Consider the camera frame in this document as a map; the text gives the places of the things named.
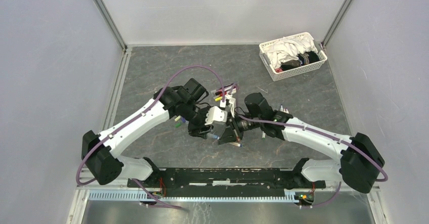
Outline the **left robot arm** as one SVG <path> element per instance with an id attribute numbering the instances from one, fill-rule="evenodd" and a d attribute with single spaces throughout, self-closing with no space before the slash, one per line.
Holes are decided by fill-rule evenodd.
<path id="1" fill-rule="evenodd" d="M 107 185 L 118 177 L 135 178 L 146 187 L 153 187 L 159 181 L 159 174 L 146 159 L 124 157 L 123 151 L 139 137 L 157 125 L 175 116 L 188 122 L 190 133 L 206 137 L 215 122 L 226 119 L 225 112 L 218 106 L 198 108 L 199 99 L 206 89 L 191 78 L 184 86 L 165 86 L 158 91 L 141 109 L 100 133 L 92 130 L 82 137 L 79 166 L 86 166 L 93 175 L 92 181 L 82 182 L 79 170 L 76 175 L 78 185 L 92 182 Z"/>

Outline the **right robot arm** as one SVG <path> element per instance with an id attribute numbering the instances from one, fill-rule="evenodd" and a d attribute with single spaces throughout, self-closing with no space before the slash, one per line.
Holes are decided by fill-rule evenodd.
<path id="1" fill-rule="evenodd" d="M 356 133 L 342 135 L 310 125 L 285 110 L 273 109 L 260 93 L 248 95 L 243 114 L 236 113 L 236 100 L 226 95 L 220 106 L 212 107 L 206 125 L 223 124 L 219 143 L 239 142 L 247 130 L 260 128 L 271 138 L 297 143 L 328 157 L 327 160 L 305 160 L 292 174 L 293 183 L 304 188 L 311 182 L 343 182 L 355 191 L 367 194 L 376 182 L 389 177 L 383 169 L 385 160 L 369 136 Z"/>

